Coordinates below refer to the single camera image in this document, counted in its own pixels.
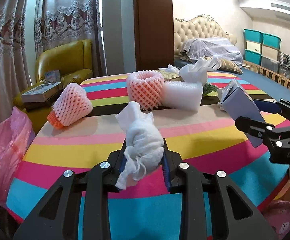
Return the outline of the white box with pink stain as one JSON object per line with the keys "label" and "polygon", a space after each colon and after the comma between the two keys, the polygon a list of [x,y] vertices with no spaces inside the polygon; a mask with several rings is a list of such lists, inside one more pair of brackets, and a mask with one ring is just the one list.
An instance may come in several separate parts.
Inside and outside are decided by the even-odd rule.
{"label": "white box with pink stain", "polygon": [[259,108],[237,79],[231,79],[226,87],[219,88],[217,97],[220,100],[217,103],[220,110],[226,111],[234,121],[240,116],[265,121]]}

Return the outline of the white plastic bag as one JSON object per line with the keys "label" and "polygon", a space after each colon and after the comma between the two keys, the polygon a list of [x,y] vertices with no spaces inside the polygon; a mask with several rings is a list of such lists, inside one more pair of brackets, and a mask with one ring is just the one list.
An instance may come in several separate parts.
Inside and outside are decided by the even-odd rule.
{"label": "white plastic bag", "polygon": [[209,60],[205,58],[199,58],[195,64],[187,64],[181,69],[177,69],[176,67],[169,64],[168,67],[164,69],[164,71],[180,75],[184,82],[201,83],[204,86],[208,81],[207,72],[218,70],[220,67],[220,59],[212,57]]}

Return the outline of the white tissue paper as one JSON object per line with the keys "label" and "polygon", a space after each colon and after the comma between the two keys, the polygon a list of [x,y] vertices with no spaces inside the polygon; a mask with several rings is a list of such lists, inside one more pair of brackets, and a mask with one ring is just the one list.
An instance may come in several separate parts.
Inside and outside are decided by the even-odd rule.
{"label": "white tissue paper", "polygon": [[164,141],[154,125],[153,113],[143,113],[138,102],[129,102],[115,118],[125,133],[124,156],[127,160],[116,187],[126,190],[158,168],[164,153]]}

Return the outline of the pink plastic trash bag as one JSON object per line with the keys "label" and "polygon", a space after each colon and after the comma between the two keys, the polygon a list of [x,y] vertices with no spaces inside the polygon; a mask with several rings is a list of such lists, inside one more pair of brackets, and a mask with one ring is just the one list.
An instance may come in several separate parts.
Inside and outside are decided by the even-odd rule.
{"label": "pink plastic trash bag", "polygon": [[5,205],[14,173],[35,138],[29,117],[14,107],[0,123],[0,205]]}

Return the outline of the pink floral pyjama leg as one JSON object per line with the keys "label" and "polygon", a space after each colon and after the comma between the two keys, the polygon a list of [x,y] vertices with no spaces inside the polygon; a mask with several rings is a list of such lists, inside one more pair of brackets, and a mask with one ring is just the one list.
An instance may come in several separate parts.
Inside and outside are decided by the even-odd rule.
{"label": "pink floral pyjama leg", "polygon": [[290,202],[273,200],[262,214],[272,226],[278,239],[283,239],[290,231]]}

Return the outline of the striped gold pillow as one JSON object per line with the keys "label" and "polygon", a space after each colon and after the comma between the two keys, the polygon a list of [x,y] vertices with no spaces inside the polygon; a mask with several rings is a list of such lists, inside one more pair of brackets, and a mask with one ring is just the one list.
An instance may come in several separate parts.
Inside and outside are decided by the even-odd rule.
{"label": "striped gold pillow", "polygon": [[213,58],[213,57],[200,57],[200,60],[205,60],[211,62],[211,66],[209,70],[221,70],[224,72],[235,73],[235,74],[243,74],[241,68],[234,62],[220,59],[220,58]]}

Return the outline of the green patterned cloth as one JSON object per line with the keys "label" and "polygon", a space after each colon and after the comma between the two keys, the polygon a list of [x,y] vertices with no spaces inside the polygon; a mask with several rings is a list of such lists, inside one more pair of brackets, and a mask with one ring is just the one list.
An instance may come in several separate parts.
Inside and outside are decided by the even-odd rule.
{"label": "green patterned cloth", "polygon": [[209,83],[209,82],[206,82],[203,85],[203,96],[206,96],[211,92],[217,92],[218,89],[219,88],[216,85]]}

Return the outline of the white foam block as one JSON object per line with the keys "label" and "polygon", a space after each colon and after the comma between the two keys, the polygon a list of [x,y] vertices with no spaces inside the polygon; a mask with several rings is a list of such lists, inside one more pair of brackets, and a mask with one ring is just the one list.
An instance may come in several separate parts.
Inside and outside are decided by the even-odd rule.
{"label": "white foam block", "polygon": [[162,89],[162,104],[165,107],[198,112],[202,96],[201,83],[165,81]]}

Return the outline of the plastic-wrapped bedding bundle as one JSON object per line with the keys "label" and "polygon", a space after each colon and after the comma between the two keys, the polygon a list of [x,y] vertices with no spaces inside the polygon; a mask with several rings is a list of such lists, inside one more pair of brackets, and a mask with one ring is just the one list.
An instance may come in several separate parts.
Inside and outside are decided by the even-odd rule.
{"label": "plastic-wrapped bedding bundle", "polygon": [[243,57],[238,48],[233,45],[228,38],[210,37],[194,38],[184,42],[180,54],[191,60],[197,60],[200,57],[216,57],[235,63],[242,67]]}

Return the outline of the pink foam net with orange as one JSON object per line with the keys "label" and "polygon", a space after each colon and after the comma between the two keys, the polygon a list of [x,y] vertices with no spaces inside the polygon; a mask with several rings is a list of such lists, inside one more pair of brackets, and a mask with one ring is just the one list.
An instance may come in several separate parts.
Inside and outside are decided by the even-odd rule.
{"label": "pink foam net with orange", "polygon": [[90,114],[92,110],[93,105],[85,89],[77,83],[70,83],[53,104],[47,121],[54,128],[62,129]]}

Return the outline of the beige tufted headboard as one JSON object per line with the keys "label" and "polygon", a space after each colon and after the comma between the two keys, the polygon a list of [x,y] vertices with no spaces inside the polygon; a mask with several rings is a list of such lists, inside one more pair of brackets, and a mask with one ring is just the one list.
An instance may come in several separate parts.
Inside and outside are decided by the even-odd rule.
{"label": "beige tufted headboard", "polygon": [[236,45],[237,38],[224,31],[210,15],[200,15],[185,21],[183,18],[174,19],[174,55],[180,55],[184,42],[195,38],[224,37]]}

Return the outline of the yellow-green cardboard box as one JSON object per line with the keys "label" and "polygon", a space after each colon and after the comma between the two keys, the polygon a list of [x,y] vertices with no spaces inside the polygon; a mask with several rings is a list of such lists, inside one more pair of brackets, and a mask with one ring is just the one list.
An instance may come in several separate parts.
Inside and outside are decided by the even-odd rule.
{"label": "yellow-green cardboard box", "polygon": [[182,77],[176,73],[166,72],[165,70],[156,70],[159,72],[165,79],[165,81],[183,81]]}

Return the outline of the brown wooden door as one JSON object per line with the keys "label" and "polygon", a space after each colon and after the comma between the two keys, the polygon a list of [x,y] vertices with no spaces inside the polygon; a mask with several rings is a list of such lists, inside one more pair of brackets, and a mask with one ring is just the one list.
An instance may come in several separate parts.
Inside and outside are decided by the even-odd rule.
{"label": "brown wooden door", "polygon": [[136,70],[156,70],[174,62],[172,0],[134,0]]}

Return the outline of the lace curtain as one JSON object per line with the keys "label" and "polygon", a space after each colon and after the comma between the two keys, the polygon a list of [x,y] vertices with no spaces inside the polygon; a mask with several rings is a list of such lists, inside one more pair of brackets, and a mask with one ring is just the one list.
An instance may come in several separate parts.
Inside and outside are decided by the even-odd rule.
{"label": "lace curtain", "polygon": [[86,39],[93,77],[103,76],[99,0],[0,0],[0,122],[11,115],[13,98],[36,83],[43,52]]}

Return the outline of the wooden crib rail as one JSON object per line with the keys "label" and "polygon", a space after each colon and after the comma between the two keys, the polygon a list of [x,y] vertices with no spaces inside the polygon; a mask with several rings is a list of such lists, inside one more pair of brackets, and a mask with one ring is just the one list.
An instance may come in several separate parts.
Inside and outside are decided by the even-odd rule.
{"label": "wooden crib rail", "polygon": [[243,61],[242,66],[245,69],[260,74],[290,90],[290,79],[287,77],[246,60]]}

